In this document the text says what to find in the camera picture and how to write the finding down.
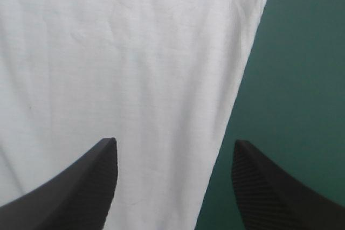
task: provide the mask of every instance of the textured black surface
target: textured black surface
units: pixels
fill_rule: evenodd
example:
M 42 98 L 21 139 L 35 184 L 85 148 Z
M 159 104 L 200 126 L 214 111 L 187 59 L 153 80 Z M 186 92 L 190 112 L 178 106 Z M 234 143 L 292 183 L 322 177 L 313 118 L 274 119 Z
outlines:
M 117 177 L 116 140 L 104 138 L 49 182 L 0 207 L 0 229 L 101 230 Z
M 345 209 L 279 168 L 248 141 L 236 141 L 232 182 L 243 223 L 252 229 L 345 229 Z

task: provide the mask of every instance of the green background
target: green background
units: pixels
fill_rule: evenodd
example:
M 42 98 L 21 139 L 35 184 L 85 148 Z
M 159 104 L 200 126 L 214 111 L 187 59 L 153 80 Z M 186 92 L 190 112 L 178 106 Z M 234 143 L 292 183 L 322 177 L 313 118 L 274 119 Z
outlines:
M 268 0 L 196 230 L 243 230 L 233 144 L 345 205 L 345 0 Z

